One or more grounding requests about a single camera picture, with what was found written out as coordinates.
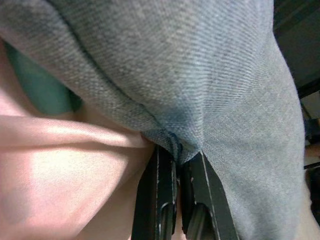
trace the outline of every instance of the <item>gray fabric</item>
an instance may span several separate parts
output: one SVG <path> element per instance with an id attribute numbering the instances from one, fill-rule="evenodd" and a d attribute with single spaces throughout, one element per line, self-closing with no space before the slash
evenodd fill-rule
<path id="1" fill-rule="evenodd" d="M 180 162 L 199 149 L 243 240 L 291 240 L 304 128 L 272 1 L 2 0 L 0 36 Z"/>

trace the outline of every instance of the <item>teal fabric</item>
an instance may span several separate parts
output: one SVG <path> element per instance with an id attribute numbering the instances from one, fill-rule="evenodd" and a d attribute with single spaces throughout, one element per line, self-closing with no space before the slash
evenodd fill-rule
<path id="1" fill-rule="evenodd" d="M 38 111 L 54 116 L 74 112 L 81 106 L 81 99 L 44 68 L 10 44 L 5 47 L 22 89 Z"/>

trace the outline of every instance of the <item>gray trousers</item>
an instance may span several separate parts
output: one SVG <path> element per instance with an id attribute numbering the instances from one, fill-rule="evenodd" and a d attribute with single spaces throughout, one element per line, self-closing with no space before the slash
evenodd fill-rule
<path id="1" fill-rule="evenodd" d="M 304 128 L 271 0 L 2 0 L 0 36 L 183 163 L 200 149 L 243 240 L 292 240 Z"/>

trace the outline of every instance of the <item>black plastic part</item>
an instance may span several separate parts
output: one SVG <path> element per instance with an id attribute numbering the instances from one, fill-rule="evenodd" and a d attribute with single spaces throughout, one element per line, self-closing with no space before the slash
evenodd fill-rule
<path id="1" fill-rule="evenodd" d="M 170 240 L 176 224 L 176 200 L 175 161 L 157 145 L 138 185 L 131 240 Z"/>
<path id="2" fill-rule="evenodd" d="M 180 184 L 187 239 L 239 240 L 222 183 L 204 154 L 182 166 Z"/>

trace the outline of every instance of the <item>pink fabric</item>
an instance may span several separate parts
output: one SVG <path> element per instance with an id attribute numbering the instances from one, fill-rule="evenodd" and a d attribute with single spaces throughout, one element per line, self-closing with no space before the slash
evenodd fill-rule
<path id="1" fill-rule="evenodd" d="M 153 149 L 86 104 L 38 112 L 0 44 L 0 240 L 129 239 Z"/>

